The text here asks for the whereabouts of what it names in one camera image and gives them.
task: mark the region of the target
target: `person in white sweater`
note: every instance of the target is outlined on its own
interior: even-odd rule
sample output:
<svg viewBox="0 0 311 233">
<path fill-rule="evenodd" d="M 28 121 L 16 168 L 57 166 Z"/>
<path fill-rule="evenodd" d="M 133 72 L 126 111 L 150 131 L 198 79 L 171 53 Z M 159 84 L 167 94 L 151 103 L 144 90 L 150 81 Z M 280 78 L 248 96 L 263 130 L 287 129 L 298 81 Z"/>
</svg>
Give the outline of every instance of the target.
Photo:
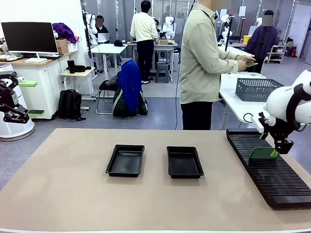
<svg viewBox="0 0 311 233">
<path fill-rule="evenodd" d="M 150 83 L 149 74 L 154 53 L 154 42 L 157 40 L 157 31 L 154 19 L 148 15 L 151 3 L 148 0 L 141 2 L 141 12 L 135 14 L 132 20 L 131 41 L 136 38 L 138 52 L 138 66 L 141 83 Z"/>
</svg>

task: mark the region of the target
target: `black backpack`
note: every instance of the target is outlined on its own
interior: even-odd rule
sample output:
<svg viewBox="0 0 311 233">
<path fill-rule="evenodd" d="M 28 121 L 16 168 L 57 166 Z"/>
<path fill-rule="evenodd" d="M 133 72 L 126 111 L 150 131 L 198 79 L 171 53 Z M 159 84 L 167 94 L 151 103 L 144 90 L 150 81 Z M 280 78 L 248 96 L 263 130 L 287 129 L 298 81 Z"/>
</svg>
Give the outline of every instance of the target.
<svg viewBox="0 0 311 233">
<path fill-rule="evenodd" d="M 81 117 L 82 96 L 75 90 L 65 90 L 60 92 L 58 103 L 58 115 L 62 119 L 73 119 L 76 121 L 86 120 Z"/>
</svg>

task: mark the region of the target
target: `black basket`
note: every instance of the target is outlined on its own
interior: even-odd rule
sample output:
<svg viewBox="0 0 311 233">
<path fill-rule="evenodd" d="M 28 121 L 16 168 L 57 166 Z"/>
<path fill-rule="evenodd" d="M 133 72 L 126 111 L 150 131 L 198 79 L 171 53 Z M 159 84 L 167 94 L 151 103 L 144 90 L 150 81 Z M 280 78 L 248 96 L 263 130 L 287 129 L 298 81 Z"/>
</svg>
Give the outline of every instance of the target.
<svg viewBox="0 0 311 233">
<path fill-rule="evenodd" d="M 269 95 L 283 85 L 273 79 L 238 79 L 235 94 L 247 102 L 266 102 Z"/>
</svg>

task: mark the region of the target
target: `black plastic tray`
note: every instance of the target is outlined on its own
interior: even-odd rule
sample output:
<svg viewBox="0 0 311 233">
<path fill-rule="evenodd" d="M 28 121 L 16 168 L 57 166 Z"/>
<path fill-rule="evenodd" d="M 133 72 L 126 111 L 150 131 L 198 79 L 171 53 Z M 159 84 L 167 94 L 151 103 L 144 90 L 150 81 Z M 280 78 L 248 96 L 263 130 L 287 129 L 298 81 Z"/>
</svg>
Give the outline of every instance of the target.
<svg viewBox="0 0 311 233">
<path fill-rule="evenodd" d="M 109 176 L 138 177 L 145 146 L 116 145 L 106 173 Z"/>
<path fill-rule="evenodd" d="M 169 175 L 175 179 L 198 179 L 204 176 L 195 147 L 167 147 Z"/>
<path fill-rule="evenodd" d="M 310 208 L 311 190 L 281 157 L 252 159 L 254 148 L 271 148 L 256 130 L 227 130 L 227 138 L 263 198 L 272 208 Z"/>
</svg>

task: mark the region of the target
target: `monitor stand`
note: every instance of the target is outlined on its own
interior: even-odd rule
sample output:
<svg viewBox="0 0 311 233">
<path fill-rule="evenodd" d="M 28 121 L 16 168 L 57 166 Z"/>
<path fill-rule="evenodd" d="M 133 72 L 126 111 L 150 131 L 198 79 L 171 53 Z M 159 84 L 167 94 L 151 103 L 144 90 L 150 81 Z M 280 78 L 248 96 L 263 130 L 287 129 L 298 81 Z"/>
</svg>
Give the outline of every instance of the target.
<svg viewBox="0 0 311 233">
<path fill-rule="evenodd" d="M 29 59 L 25 60 L 25 62 L 40 63 L 40 62 L 45 62 L 47 60 L 46 58 L 40 58 L 38 53 L 36 53 L 36 55 L 37 55 L 37 58 L 29 58 Z"/>
</svg>

